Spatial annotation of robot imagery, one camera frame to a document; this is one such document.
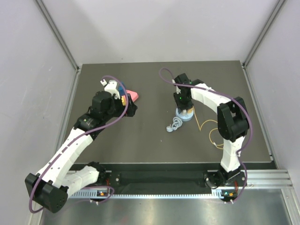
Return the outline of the round light blue power strip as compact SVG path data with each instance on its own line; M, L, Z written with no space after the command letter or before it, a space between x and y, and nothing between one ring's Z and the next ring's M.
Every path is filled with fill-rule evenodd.
M175 110L175 117L172 120L172 124L166 127L167 132L176 131L180 128L184 122L190 121L194 116L194 110L191 113L187 113L187 115L183 115L183 112L179 113L178 108Z

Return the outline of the blue cube socket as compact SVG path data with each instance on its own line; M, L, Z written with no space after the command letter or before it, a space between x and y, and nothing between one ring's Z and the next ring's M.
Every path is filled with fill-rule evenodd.
M121 82L120 84L118 84L118 92L120 94L120 96L124 96L125 95L125 91L124 89L125 88L125 85L123 82Z

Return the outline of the pink triangular power strip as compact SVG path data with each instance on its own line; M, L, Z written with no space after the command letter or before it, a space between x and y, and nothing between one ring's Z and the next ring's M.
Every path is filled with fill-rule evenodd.
M127 94L131 96L132 101L136 101L139 98L139 95L135 91L127 90Z

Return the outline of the yellow plug adapter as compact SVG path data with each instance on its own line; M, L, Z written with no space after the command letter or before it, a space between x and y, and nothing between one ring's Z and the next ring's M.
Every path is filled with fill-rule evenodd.
M122 105L125 106L127 101L126 101L126 97L125 96L122 96L121 97L121 101L122 101Z

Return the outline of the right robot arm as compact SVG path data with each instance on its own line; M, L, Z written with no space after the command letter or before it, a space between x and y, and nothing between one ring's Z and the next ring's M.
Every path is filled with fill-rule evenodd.
M252 132L252 122L242 98L232 98L219 93L200 80L190 80L186 74L172 79L176 86L173 94L176 111L173 124L168 127L173 131L182 122L195 116L194 101L210 108L217 115L217 130L223 138L223 155L217 172L218 184L231 185L240 173L240 153L248 133Z

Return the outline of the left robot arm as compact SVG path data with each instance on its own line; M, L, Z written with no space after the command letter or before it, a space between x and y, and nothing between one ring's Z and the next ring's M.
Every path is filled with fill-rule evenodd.
M56 213L77 191L90 184L103 185L106 174L96 162L88 163L71 175L68 171L105 128L122 117L133 117L136 110L137 106L128 92L120 98L107 91L97 92L87 112L77 119L69 136L51 160L36 174L29 173L25 178L30 212L39 212L32 207L33 202L36 202L42 210Z

